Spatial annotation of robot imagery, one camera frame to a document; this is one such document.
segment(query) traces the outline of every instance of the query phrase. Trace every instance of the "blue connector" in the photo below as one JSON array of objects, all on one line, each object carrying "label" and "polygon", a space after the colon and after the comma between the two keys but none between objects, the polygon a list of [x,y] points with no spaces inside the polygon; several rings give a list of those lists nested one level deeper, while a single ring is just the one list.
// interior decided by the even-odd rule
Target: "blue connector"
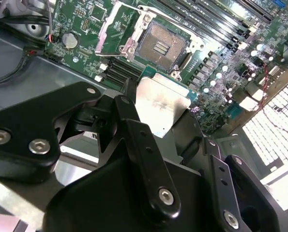
[{"label": "blue connector", "polygon": [[285,8],[286,5],[281,0],[274,0],[275,4],[280,8]]}]

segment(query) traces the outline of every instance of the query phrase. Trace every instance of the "screw hole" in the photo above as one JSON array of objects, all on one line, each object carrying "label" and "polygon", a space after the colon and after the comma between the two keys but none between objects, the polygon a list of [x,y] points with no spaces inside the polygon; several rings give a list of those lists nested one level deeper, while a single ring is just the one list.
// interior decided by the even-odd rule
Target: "screw hole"
[{"label": "screw hole", "polygon": [[225,186],[227,186],[227,181],[221,179],[221,183],[223,183]]},{"label": "screw hole", "polygon": [[140,134],[144,137],[146,137],[146,135],[147,135],[144,131],[141,131]]},{"label": "screw hole", "polygon": [[146,148],[146,151],[148,151],[148,153],[150,153],[150,154],[153,153],[153,150],[152,150],[150,147],[147,147],[147,148]]}]

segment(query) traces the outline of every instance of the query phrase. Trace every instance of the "motherboard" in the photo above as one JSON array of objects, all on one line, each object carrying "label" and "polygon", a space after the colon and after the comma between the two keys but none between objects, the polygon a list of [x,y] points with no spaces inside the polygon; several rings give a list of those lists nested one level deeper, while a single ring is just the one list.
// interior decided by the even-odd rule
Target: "motherboard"
[{"label": "motherboard", "polygon": [[244,110],[235,93],[288,65],[288,0],[57,0],[46,55],[102,85],[162,75],[211,134]]}]

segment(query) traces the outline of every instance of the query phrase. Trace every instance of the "white vent grille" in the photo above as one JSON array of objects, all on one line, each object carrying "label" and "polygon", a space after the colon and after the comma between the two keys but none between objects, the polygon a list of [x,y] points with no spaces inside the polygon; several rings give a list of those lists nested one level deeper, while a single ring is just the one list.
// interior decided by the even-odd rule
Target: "white vent grille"
[{"label": "white vent grille", "polygon": [[288,86],[257,113],[243,130],[265,165],[288,162]]}]

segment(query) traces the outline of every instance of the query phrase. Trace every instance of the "metal plate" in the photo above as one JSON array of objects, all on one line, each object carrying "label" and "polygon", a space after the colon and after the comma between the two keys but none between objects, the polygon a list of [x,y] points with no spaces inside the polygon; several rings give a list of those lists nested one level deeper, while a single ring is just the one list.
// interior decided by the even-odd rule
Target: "metal plate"
[{"label": "metal plate", "polygon": [[148,124],[152,133],[160,138],[190,104],[188,98],[148,77],[143,77],[138,84],[136,109],[140,121]]}]

